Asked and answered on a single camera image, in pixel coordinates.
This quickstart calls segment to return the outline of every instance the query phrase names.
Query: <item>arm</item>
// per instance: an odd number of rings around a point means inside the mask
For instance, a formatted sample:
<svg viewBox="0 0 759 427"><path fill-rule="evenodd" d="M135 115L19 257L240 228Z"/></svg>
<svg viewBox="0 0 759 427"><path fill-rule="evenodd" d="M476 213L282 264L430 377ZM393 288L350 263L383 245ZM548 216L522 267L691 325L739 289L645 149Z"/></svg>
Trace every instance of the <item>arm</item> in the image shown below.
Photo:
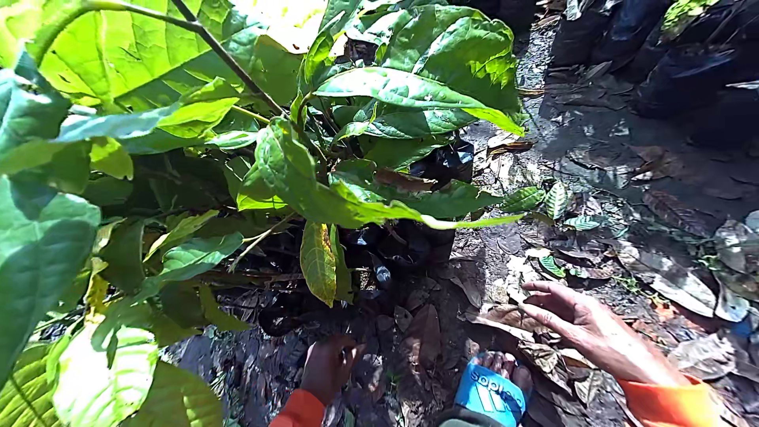
<svg viewBox="0 0 759 427"><path fill-rule="evenodd" d="M622 386L630 411L647 427L719 424L710 389L672 366L596 299L555 282L526 283L536 291L520 305L550 327Z"/></svg>
<svg viewBox="0 0 759 427"><path fill-rule="evenodd" d="M361 346L342 335L313 344L306 356L301 388L292 392L269 427L320 427L324 407L348 381L360 351Z"/></svg>

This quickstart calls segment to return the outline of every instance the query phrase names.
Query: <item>twig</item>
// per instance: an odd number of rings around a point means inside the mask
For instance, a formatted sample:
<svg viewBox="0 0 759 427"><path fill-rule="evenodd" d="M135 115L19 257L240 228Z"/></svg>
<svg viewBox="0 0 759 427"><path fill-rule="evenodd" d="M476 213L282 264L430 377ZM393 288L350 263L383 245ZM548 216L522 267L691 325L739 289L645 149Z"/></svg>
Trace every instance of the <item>twig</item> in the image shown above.
<svg viewBox="0 0 759 427"><path fill-rule="evenodd" d="M261 243L261 241L262 241L262 240L264 240L264 239L265 239L265 238L266 238L266 237L267 237L269 234L271 234L271 233L272 233L272 231L274 231L274 229L275 229L275 228L277 228L277 227L281 226L283 223L286 223L286 222L288 222L288 221L289 221L289 220L290 220L290 219L291 219L291 218L292 218L294 215L295 215L295 212L293 212L293 213L290 213L288 216L286 216L286 217L282 218L282 220L281 220L281 221L279 221L278 223L274 224L274 226L272 226L272 227L271 227L270 229L268 229L267 231L265 231L265 232L262 232L261 234L259 234L259 235L258 235L258 236L256 236L256 237L251 237L250 239L252 239L252 240L253 240L253 242L252 242L252 243L250 243L250 244L248 245L248 247L247 247L247 248L245 248L245 250L244 250L244 251L242 251L242 253L241 253L241 254L240 254L240 255L239 255L237 258L235 258L235 260L234 260L234 261L232 262L232 264L229 266L229 268L227 269L227 271L228 271L229 273L233 273L233 272L235 271L235 268L237 267L237 264L240 262L240 260L241 260L241 259L242 259L242 258L243 258L245 255L247 255L247 253L248 253L248 252L250 252L251 250L253 250L253 248L255 248L255 247L256 247L256 245L258 245L259 243ZM243 239L243 243L245 243L246 241L248 241L248 240L250 240L250 239Z"/></svg>
<svg viewBox="0 0 759 427"><path fill-rule="evenodd" d="M245 115L249 115L250 117L253 117L256 120L260 120L261 122L266 123L267 125L271 122L266 117L262 116L261 114L256 114L255 112L248 111L240 106L232 106L232 109L237 112L241 112Z"/></svg>
<svg viewBox="0 0 759 427"><path fill-rule="evenodd" d="M282 107L277 105L277 103L274 102L268 93L264 92L258 87L258 85L256 85L256 82L253 81L253 78L251 78L247 72L245 72L245 70L237 63L237 61L235 61L235 59L232 58L232 56L229 55L226 50L224 50L224 47L221 45L221 43L219 43L219 41L213 35L211 35L211 33L209 33L202 24L198 22L195 14L192 13L192 11L182 0L172 0L172 3L177 7L179 13L182 14L187 22L194 24L193 31L200 35L200 38L202 38L204 42L208 43L208 46L211 46L211 50L214 51L224 61L224 63L226 63L228 67L230 67L230 69L240 78L240 80L242 80L242 82L251 92L257 96L260 96L266 105L268 105L276 115L284 115L287 117L287 114L282 109Z"/></svg>

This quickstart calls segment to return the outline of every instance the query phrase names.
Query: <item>plant stem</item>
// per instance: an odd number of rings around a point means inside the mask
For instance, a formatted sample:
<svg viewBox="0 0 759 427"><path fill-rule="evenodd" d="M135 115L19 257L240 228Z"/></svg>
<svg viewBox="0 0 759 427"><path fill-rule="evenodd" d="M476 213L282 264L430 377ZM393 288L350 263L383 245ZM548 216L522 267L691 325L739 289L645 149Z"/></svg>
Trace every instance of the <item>plant stem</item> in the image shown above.
<svg viewBox="0 0 759 427"><path fill-rule="evenodd" d="M244 108L242 108L240 106L232 106L232 109L234 111L241 112L241 113L243 113L245 115L249 115L250 117L252 117L252 118L254 118L256 120L259 120L261 122L264 122L267 125L271 122L269 119L267 119L266 117L262 116L261 114L256 114L255 112L248 111L248 110L246 110L246 109L244 109Z"/></svg>
<svg viewBox="0 0 759 427"><path fill-rule="evenodd" d="M245 86L251 92L253 92L253 94L260 96L266 105L268 105L276 115L285 115L285 117L287 117L282 107L277 105L277 103L274 102L268 93L264 92L256 85L256 83L253 81L253 78L251 78L247 72L245 72L245 70L237 63L237 61L235 61L235 59L232 58L232 56L229 55L226 50L224 50L224 47L221 45L221 43L219 43L219 41L197 21L195 14L192 13L192 11L182 0L172 0L172 3L177 7L179 13L182 14L185 20L196 25L196 29L194 30L195 33L200 35L203 41L208 43L208 46L211 46L211 50L214 51L224 61L224 63L226 63L228 67L230 67L230 69L240 78L240 80L242 80Z"/></svg>
<svg viewBox="0 0 759 427"><path fill-rule="evenodd" d="M48 427L47 422L42 418L42 416L37 412L37 408L34 407L34 405L29 401L29 397L24 393L23 390L21 390L21 386L18 385L16 382L16 378L13 378L13 372L8 376L8 382L11 383L14 389L16 389L16 393L21 397L21 399L24 401L24 403L29 407L29 409L32 411L32 414L34 414L34 418L37 419L40 425L43 427Z"/></svg>
<svg viewBox="0 0 759 427"><path fill-rule="evenodd" d="M235 258L235 260L234 260L234 261L232 262L232 264L229 266L229 268L227 269L227 271L228 271L229 273L233 273L233 272L235 272L235 268L237 267L237 264L240 262L240 260L241 260L241 259L242 259L242 258L243 258L245 255L247 255L247 253L248 253L248 252L252 251L252 250L253 250L253 248L255 248L255 247L256 247L256 245L258 245L259 243L261 243L261 241L262 241L262 240L264 240L264 239L265 239L265 238L266 238L266 237L267 237L269 234L271 234L271 233L274 231L274 229L275 229L275 228L277 228L277 227L281 226L283 223L286 223L286 222L288 222L288 221L289 221L289 220L290 220L290 219L291 219L291 218L292 218L294 215L295 215L295 212L293 212L293 213L290 213L288 216L286 216L286 217L282 218L282 220L281 220L281 221L279 221L278 223L274 224L274 226L272 226L270 229L268 229L268 230L267 230L267 231L265 231L265 232L262 232L261 234L259 234L259 235L258 235L258 236L256 236L256 237L251 237L251 238L249 238L249 239L243 239L243 243L245 243L245 242L247 242L247 241L249 241L249 240L251 240L251 239L253 240L253 242L252 242L252 243L250 243L250 244L248 245L248 247L247 247L247 248L245 248L245 250L244 250L244 251L242 251L242 253L241 253L241 254L240 254L240 255L239 255L237 258Z"/></svg>

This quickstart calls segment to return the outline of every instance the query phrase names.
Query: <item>yellowing leaf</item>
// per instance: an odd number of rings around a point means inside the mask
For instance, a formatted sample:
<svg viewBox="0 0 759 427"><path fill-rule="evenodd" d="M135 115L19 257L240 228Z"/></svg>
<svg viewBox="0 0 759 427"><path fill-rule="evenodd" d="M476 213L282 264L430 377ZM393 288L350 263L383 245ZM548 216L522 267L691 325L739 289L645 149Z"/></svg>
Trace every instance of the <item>yellowing leaf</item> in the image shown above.
<svg viewBox="0 0 759 427"><path fill-rule="evenodd" d="M337 282L335 254L327 224L306 221L301 243L301 270L311 293L332 307Z"/></svg>

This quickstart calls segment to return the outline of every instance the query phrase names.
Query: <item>black plastic bag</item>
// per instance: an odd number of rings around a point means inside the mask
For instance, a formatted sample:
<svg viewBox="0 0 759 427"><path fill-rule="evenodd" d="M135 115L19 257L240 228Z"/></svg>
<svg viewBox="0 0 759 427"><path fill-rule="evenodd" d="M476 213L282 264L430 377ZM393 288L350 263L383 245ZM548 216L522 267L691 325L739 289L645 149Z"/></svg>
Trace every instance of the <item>black plastic bag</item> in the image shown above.
<svg viewBox="0 0 759 427"><path fill-rule="evenodd" d="M653 28L653 30L646 37L646 41L641 46L638 53L632 59L632 62L623 71L622 78L631 83L641 83L646 80L646 77L657 66L661 58L666 55L669 44L660 43L661 37L661 23L663 20Z"/></svg>
<svg viewBox="0 0 759 427"><path fill-rule="evenodd" d="M668 7L669 0L624 0L593 50L591 62L611 61L612 71L630 62Z"/></svg>
<svg viewBox="0 0 759 427"><path fill-rule="evenodd" d="M730 148L754 137L757 122L759 90L728 87L718 93L713 105L690 115L683 127L691 132L696 145Z"/></svg>
<svg viewBox="0 0 759 427"><path fill-rule="evenodd" d="M562 16L551 46L551 65L564 67L586 63L593 46L601 38L610 21L611 15L608 12L592 6L574 21Z"/></svg>
<svg viewBox="0 0 759 427"><path fill-rule="evenodd" d="M717 91L735 79L738 56L734 48L671 48L638 88L634 111L643 117L664 119L713 103Z"/></svg>

